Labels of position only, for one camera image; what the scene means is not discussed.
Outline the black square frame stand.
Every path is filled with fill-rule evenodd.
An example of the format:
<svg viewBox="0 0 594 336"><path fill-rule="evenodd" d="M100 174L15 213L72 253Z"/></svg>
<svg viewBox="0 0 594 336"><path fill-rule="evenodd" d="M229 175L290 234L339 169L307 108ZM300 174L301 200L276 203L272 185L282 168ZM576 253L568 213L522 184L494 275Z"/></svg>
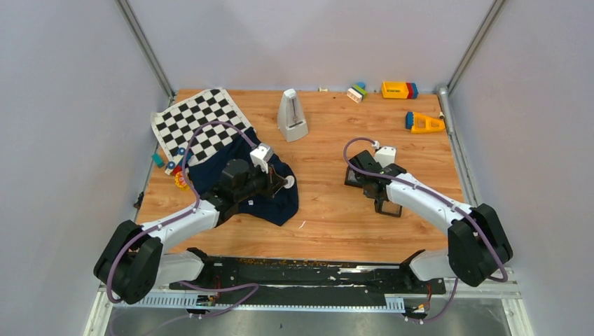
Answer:
<svg viewBox="0 0 594 336"><path fill-rule="evenodd" d="M363 188L366 178L355 172L352 168L347 167L344 184L355 188Z"/></svg>

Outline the navy blue garment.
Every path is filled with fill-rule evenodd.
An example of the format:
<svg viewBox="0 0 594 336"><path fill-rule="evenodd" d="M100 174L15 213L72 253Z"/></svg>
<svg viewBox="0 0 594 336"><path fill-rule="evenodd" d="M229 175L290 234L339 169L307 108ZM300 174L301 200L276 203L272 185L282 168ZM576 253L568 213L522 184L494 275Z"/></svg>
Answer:
<svg viewBox="0 0 594 336"><path fill-rule="evenodd" d="M255 193L254 165L250 158L251 146L240 135L233 142L203 163L188 168L188 177L200 196L219 212L217 225L229 221L235 214L249 214L282 226L298 212L297 183L290 189L279 191L275 197ZM294 176L290 166L273 154L269 168L285 178Z"/></svg>

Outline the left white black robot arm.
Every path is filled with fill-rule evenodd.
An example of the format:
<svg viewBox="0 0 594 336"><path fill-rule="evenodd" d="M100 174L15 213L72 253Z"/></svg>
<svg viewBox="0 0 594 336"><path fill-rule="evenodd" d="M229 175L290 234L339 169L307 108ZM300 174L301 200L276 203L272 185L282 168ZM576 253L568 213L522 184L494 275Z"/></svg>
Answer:
<svg viewBox="0 0 594 336"><path fill-rule="evenodd" d="M120 223L94 266L93 274L106 286L112 303L135 304L155 287L190 281L209 288L214 270L195 251L170 249L200 232L211 230L238 213L241 202L254 196L273 198L296 184L294 175L278 174L245 160L231 160L219 180L200 199L159 220L138 225Z"/></svg>

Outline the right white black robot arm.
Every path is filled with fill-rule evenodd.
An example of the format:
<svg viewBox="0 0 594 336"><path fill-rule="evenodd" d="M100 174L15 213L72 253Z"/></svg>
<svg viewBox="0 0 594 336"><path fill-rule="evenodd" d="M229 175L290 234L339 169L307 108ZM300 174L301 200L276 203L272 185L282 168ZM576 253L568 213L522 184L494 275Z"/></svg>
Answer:
<svg viewBox="0 0 594 336"><path fill-rule="evenodd" d="M421 183L397 164L383 167L364 150L347 161L349 170L365 196L377 207L391 202L407 208L442 231L446 248L421 250L405 260L400 282L409 292L418 292L432 279L457 277L477 287L504 267L513 249L497 212L489 205L457 202Z"/></svg>

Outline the white metronome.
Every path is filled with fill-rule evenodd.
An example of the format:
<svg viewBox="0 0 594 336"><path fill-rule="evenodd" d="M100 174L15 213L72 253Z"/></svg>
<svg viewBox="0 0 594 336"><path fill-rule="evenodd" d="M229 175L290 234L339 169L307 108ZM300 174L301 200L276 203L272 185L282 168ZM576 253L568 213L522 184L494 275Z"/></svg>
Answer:
<svg viewBox="0 0 594 336"><path fill-rule="evenodd" d="M283 91L277 112L277 128L286 142L293 142L309 133L305 114L294 89Z"/></svg>

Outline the yellow blue toy wedge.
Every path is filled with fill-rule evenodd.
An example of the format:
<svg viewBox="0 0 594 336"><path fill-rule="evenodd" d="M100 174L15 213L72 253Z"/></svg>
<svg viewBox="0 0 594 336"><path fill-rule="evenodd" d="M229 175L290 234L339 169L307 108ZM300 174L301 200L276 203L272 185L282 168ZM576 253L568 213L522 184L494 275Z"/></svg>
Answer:
<svg viewBox="0 0 594 336"><path fill-rule="evenodd" d="M411 134L428 134L444 131L446 126L442 119L409 111L405 117L405 128L409 130Z"/></svg>

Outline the white green blue block stack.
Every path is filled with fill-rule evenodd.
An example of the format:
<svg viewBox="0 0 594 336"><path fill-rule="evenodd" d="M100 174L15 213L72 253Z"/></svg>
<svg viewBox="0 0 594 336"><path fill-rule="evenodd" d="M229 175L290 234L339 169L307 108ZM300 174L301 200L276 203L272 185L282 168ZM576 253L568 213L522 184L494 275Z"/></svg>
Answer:
<svg viewBox="0 0 594 336"><path fill-rule="evenodd" d="M347 97L358 104L366 98L367 94L366 84L364 82L355 83L346 92Z"/></svg>

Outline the yellow toy block bin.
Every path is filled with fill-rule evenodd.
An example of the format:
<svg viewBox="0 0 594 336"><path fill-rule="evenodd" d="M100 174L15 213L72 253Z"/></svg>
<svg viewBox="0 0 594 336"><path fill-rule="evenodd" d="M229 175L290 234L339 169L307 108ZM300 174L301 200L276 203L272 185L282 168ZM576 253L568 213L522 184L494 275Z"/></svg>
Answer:
<svg viewBox="0 0 594 336"><path fill-rule="evenodd" d="M381 93L384 99L408 99L410 90L407 82L384 81Z"/></svg>

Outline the yellow red toy piece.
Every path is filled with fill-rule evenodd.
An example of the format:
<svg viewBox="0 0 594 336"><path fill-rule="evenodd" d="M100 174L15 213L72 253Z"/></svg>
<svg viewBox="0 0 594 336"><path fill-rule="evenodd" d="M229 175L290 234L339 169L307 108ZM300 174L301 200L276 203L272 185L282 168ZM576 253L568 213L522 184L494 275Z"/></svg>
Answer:
<svg viewBox="0 0 594 336"><path fill-rule="evenodd" d="M178 187L180 190L189 190L190 187L186 182L186 179L184 178L184 174L181 171L178 171L175 175L174 175L174 182L176 187Z"/></svg>

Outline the red blue block pair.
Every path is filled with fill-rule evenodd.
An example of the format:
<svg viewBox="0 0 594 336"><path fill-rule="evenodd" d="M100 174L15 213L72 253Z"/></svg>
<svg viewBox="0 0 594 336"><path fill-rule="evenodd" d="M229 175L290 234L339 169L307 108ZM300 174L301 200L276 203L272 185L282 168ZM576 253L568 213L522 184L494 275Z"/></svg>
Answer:
<svg viewBox="0 0 594 336"><path fill-rule="evenodd" d="M419 94L417 85L415 83L407 82L406 87L408 90L407 99L417 99Z"/></svg>

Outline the blue red toy car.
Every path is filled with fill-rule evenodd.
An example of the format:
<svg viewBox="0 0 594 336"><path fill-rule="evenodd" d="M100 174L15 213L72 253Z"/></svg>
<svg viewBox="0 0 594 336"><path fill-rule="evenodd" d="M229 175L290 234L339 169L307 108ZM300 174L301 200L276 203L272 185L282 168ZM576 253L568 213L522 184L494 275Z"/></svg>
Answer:
<svg viewBox="0 0 594 336"><path fill-rule="evenodd" d="M165 173L167 175L171 175L177 167L180 167L181 161L187 153L188 150L186 148L178 148L176 153L173 155L172 159L167 162L165 166Z"/></svg>

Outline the grey corner pipe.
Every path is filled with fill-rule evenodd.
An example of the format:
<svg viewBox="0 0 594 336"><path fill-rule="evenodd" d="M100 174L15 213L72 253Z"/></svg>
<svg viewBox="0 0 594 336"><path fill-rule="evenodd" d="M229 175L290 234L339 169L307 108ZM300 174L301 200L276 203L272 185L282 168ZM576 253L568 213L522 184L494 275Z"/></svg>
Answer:
<svg viewBox="0 0 594 336"><path fill-rule="evenodd" d="M474 185L471 180L471 174L464 156L460 140L455 129L455 119L453 108L450 103L449 89L446 84L440 84L436 87L436 94L444 115L445 131L448 135L454 161L459 175L462 192L465 200L471 205L478 205L478 199Z"/></svg>

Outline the black white checkerboard mat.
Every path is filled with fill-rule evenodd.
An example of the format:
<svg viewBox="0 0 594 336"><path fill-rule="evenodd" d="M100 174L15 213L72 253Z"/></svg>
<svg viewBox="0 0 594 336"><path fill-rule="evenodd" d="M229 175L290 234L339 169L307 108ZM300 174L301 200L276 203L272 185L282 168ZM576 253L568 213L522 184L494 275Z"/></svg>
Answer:
<svg viewBox="0 0 594 336"><path fill-rule="evenodd" d="M153 113L151 128L167 161L178 148L188 148L187 165L193 166L208 160L237 137L237 131L232 128L210 125L191 140L197 128L211 121L230 123L243 132L251 127L227 90L217 88L203 90L162 112Z"/></svg>

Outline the teal toy block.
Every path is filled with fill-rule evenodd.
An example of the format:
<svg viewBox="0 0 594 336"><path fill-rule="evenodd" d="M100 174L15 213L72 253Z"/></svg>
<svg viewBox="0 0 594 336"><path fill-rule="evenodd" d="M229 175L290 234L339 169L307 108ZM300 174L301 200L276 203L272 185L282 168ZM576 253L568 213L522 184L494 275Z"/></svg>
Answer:
<svg viewBox="0 0 594 336"><path fill-rule="evenodd" d="M154 164L157 166L157 168L163 168L165 166L165 162L164 160L161 158L161 156L158 153L154 153L151 156Z"/></svg>

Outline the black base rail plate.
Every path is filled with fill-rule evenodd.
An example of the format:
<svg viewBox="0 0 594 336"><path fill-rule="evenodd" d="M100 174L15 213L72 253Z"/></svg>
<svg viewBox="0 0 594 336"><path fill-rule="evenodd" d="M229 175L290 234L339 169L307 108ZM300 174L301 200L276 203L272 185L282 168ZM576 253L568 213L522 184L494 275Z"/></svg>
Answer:
<svg viewBox="0 0 594 336"><path fill-rule="evenodd" d="M397 263L212 256L193 285L229 288L258 284L248 305L379 307L386 295L442 295L441 279L414 280Z"/></svg>

